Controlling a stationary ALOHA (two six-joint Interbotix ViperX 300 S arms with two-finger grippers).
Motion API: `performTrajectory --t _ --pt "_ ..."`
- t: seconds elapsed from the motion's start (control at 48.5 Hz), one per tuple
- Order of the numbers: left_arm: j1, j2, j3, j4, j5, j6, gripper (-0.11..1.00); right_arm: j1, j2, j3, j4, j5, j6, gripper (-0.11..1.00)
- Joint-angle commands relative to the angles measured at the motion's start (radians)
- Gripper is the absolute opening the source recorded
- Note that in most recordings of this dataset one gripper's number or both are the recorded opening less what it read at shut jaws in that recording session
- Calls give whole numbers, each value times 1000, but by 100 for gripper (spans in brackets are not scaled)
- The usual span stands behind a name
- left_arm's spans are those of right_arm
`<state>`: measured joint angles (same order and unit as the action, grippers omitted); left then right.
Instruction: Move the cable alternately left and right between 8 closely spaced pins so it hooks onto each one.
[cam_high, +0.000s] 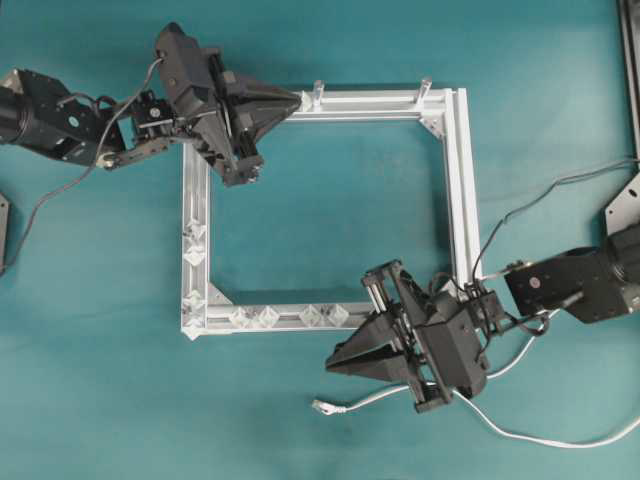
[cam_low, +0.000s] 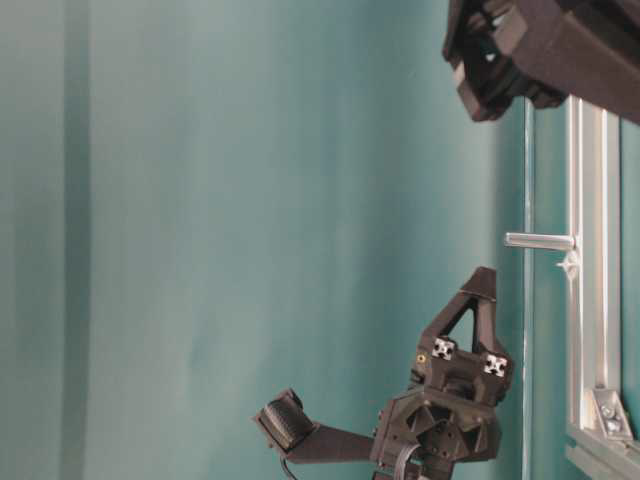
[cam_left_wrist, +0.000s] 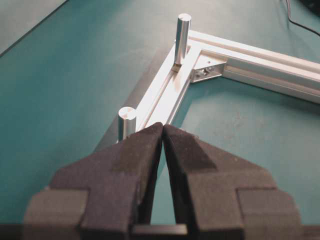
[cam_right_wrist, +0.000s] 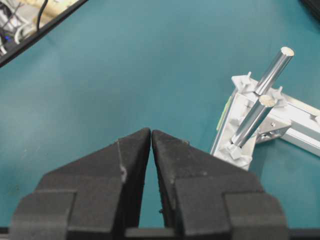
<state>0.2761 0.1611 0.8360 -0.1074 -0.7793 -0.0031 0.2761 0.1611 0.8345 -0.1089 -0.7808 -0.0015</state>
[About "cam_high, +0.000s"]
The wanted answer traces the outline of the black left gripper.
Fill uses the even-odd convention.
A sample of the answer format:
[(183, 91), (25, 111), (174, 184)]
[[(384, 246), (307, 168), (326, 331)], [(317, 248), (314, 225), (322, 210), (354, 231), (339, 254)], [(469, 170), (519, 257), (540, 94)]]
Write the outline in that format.
[(214, 81), (219, 110), (182, 118), (197, 152), (226, 186), (253, 183), (263, 165), (256, 143), (301, 106), (301, 97), (226, 69), (217, 48), (201, 50)]

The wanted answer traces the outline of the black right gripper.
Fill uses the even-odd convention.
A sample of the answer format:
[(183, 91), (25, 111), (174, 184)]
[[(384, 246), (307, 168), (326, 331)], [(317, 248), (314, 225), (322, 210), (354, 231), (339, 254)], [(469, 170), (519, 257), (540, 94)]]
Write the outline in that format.
[(451, 403), (453, 394), (460, 392), (444, 385), (415, 330), (426, 321), (430, 299), (448, 292), (467, 308), (477, 333), (485, 322), (476, 313), (477, 303), (447, 290), (423, 290), (399, 260), (367, 271), (361, 283), (374, 303), (374, 311), (345, 342), (336, 345), (325, 362), (326, 370), (403, 383), (413, 394), (419, 413)]

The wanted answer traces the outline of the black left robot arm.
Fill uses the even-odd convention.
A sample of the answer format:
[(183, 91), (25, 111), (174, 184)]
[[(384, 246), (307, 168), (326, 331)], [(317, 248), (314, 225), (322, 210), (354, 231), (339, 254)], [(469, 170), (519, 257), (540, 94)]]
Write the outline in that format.
[(218, 49), (162, 47), (152, 64), (167, 96), (92, 99), (34, 71), (1, 84), (1, 141), (49, 159), (114, 170), (191, 145), (224, 185), (257, 180), (258, 141), (302, 104), (299, 94), (224, 68)]

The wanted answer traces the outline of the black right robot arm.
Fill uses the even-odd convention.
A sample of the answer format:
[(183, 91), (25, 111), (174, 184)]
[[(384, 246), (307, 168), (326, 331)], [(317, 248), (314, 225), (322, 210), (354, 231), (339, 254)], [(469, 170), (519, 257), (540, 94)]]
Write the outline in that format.
[(479, 394), (488, 380), (486, 349), (530, 322), (549, 327), (564, 310), (584, 324), (639, 308), (639, 227), (630, 225), (596, 247), (576, 248), (536, 263), (520, 263), (505, 276), (519, 310), (513, 316), (480, 281), (462, 292), (423, 290), (393, 260), (365, 273), (361, 283), (374, 310), (326, 360), (332, 373), (403, 383), (417, 412), (451, 402), (454, 393)]

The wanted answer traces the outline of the grey left arm base plate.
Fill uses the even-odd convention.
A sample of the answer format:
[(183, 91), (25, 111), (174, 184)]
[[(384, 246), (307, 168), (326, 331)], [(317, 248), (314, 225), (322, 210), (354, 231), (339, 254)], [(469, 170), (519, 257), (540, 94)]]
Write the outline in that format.
[(4, 266), (6, 244), (9, 235), (10, 201), (0, 194), (0, 264)]

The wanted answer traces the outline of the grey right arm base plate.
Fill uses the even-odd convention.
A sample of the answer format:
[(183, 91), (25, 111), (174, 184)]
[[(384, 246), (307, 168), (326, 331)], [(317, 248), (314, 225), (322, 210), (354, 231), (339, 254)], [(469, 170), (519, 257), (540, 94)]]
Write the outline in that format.
[(639, 222), (640, 174), (637, 173), (604, 209), (605, 228), (608, 235), (624, 230)]

